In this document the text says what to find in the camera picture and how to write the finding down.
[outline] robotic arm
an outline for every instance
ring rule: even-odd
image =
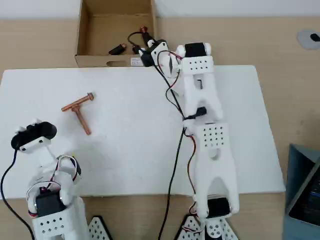
[[[203,42],[179,45],[176,52],[169,51],[164,40],[150,39],[147,45],[147,50],[139,52],[142,62],[146,67],[157,66],[172,90],[184,98],[183,126],[195,137],[193,199],[201,228],[206,229],[200,232],[200,239],[220,236],[227,239],[228,234],[223,235],[224,228],[220,225],[226,226],[225,218],[239,211],[239,193],[228,124],[216,89],[211,45]],[[212,230],[212,226],[219,226],[219,230]]]
[[[20,127],[11,141],[16,151],[40,156],[26,192],[34,235],[38,240],[109,240],[101,218],[95,217],[90,227],[87,225],[85,204],[75,191],[82,172],[76,158],[55,157],[49,149],[56,133],[54,125],[37,120]]]

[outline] wooden tabletop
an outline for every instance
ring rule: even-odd
[[[320,17],[159,21],[160,36],[171,49],[188,42],[209,42],[216,65],[256,66],[285,178],[289,143],[320,148],[320,50],[304,50],[296,40],[298,31],[320,32],[319,26]],[[77,67],[76,31],[76,20],[0,20],[0,75],[5,69]],[[240,212],[230,218],[239,239],[280,240],[284,200],[283,193],[241,194]],[[84,201],[87,219],[102,215],[115,240],[156,239],[166,207],[166,196],[87,197]],[[9,202],[30,222],[24,199]],[[184,196],[172,197],[163,239],[174,238],[191,202]],[[4,204],[0,204],[0,232],[8,240],[30,239]]]

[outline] label on box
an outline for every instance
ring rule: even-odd
[[[131,58],[131,66],[132,67],[143,67],[144,64],[142,63],[140,57],[132,57]]]

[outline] open cardboard box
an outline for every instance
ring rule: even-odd
[[[80,68],[138,66],[127,37],[146,26],[157,38],[153,0],[82,0],[79,14],[75,60]],[[140,34],[131,40],[146,47]],[[127,49],[121,55],[109,55],[119,44]]]

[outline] white foam board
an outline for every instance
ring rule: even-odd
[[[217,90],[229,124],[240,193],[285,190],[273,135],[254,66],[216,66]],[[15,129],[32,119],[57,127],[54,154],[72,153],[82,168],[81,196],[166,194],[182,130],[153,68],[7,70],[0,86],[0,174],[11,164]],[[95,94],[82,114],[87,136],[65,105]],[[172,194],[191,195],[186,166],[193,145],[182,142]],[[19,152],[5,179],[8,198],[24,198],[41,155]]]

